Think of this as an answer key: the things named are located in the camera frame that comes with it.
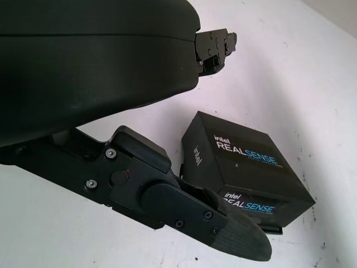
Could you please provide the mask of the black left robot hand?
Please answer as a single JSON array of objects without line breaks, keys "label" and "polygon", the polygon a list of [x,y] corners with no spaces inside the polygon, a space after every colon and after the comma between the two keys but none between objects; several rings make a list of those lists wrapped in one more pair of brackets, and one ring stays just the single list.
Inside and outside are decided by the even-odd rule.
[{"label": "black left robot hand", "polygon": [[262,229],[211,190],[175,176],[166,151],[119,127],[79,126],[194,89],[237,44],[201,32],[188,1],[2,1],[1,164],[13,165],[152,229],[268,261]]}]

